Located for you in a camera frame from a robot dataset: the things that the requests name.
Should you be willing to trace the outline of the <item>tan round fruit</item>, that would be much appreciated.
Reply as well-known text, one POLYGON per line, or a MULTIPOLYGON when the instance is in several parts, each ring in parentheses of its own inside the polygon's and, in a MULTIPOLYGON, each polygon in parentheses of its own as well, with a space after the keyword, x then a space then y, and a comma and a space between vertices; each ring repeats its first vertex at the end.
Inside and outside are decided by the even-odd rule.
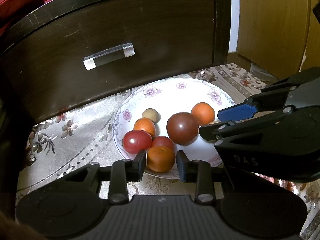
POLYGON ((219 120, 216 120, 216 121, 212 121, 212 122, 210 122, 208 125, 212 125, 212 124, 218 124, 218 123, 220 123, 221 121, 219 121, 219 120))

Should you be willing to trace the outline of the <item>orange tangerine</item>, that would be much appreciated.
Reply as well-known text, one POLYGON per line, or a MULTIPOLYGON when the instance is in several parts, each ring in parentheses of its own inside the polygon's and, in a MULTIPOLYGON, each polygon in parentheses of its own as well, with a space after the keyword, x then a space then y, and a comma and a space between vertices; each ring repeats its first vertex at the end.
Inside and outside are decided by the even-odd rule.
POLYGON ((153 172, 164 173, 172 169, 176 155, 167 146, 153 146, 147 152, 147 166, 153 172))
POLYGON ((156 135, 156 127, 153 121, 149 118, 138 119, 133 127, 134 130, 145 131, 149 133, 152 137, 156 135))
POLYGON ((191 110, 191 114, 197 119, 200 126, 210 124, 215 120, 213 107, 205 102, 197 103, 191 110))

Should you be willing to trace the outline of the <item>large dark red tomato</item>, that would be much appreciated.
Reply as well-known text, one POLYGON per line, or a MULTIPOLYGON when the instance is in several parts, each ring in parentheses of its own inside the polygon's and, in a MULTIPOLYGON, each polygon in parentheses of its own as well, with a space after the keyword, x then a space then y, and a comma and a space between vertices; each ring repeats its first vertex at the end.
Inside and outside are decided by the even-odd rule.
POLYGON ((188 145, 195 140, 199 131, 196 118, 187 112, 173 114, 167 121, 167 134, 178 145, 188 145))

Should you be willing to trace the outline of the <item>red tomato far left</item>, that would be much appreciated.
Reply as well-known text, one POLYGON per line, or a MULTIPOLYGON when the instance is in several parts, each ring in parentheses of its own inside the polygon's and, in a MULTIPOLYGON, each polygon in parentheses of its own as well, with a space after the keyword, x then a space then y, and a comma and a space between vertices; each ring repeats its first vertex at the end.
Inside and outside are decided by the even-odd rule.
POLYGON ((130 154, 137 154, 140 150, 147 150, 152 145, 152 136, 143 130, 132 130, 123 137, 124 150, 130 154))

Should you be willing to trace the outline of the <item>small red tomato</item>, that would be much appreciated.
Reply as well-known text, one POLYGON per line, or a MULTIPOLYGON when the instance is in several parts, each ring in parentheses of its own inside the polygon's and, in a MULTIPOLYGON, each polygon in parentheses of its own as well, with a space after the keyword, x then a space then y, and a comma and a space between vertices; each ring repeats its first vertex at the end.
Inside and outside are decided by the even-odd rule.
POLYGON ((171 150, 174 150, 174 143, 172 142, 172 140, 162 135, 155 137, 155 139, 153 140, 151 147, 155 146, 165 146, 170 148, 171 150))

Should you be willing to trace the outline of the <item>orange tangerine in plate back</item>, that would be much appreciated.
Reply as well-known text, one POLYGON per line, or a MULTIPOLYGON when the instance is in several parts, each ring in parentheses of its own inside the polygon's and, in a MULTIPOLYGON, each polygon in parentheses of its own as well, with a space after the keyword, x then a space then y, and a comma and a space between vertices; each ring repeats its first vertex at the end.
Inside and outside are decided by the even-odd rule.
POLYGON ((156 135, 156 127, 153 121, 149 118, 138 119, 133 127, 134 130, 145 131, 149 133, 152 137, 156 135))

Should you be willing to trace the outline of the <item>white floral plate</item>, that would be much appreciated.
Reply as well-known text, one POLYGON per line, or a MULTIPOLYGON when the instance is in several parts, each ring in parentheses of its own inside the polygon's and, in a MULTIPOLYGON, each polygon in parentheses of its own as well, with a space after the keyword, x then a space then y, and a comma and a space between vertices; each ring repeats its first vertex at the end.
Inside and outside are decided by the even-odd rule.
POLYGON ((199 135, 199 127, 191 114, 198 103, 207 103, 214 112, 234 105, 233 99, 221 88, 205 81, 174 77, 156 81, 133 92, 117 110, 113 122, 113 138, 125 159, 135 155, 125 150, 125 134, 134 129, 143 112, 152 108, 160 115, 155 136, 165 136, 174 143, 174 151, 182 150, 189 160, 202 160, 217 167, 222 160, 212 141, 199 135))

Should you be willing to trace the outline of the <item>small tan fruit in plate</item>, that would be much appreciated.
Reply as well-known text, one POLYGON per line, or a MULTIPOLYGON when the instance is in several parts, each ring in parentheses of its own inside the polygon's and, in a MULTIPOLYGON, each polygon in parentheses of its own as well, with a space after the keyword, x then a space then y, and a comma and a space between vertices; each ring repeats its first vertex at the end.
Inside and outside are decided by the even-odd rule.
POLYGON ((155 109, 148 108, 142 113, 142 118, 148 118, 156 124, 160 119, 160 115, 155 109))

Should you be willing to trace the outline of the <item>wooden cabinet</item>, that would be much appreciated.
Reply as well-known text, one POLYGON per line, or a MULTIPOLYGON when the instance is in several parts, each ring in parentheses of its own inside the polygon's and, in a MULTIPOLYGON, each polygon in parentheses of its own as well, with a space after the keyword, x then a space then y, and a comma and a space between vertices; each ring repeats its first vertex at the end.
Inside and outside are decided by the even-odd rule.
POLYGON ((240 0, 238 53, 279 79, 319 66, 319 0, 240 0))

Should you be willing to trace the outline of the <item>dark wooden nightstand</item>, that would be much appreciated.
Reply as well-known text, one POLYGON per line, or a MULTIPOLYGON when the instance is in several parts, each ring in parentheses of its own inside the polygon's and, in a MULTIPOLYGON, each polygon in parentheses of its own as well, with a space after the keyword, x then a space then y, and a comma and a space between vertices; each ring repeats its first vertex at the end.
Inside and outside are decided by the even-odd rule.
POLYGON ((53 0, 1 36, 1 102, 36 124, 224 64, 231 0, 53 0))

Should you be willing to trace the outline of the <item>red knitted cloth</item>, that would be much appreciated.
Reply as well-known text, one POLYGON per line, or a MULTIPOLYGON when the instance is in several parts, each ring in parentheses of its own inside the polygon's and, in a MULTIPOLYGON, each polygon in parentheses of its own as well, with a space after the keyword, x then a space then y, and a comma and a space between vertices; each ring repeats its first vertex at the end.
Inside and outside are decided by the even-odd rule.
POLYGON ((44 5, 46 0, 1 0, 1 35, 11 25, 33 10, 44 5))

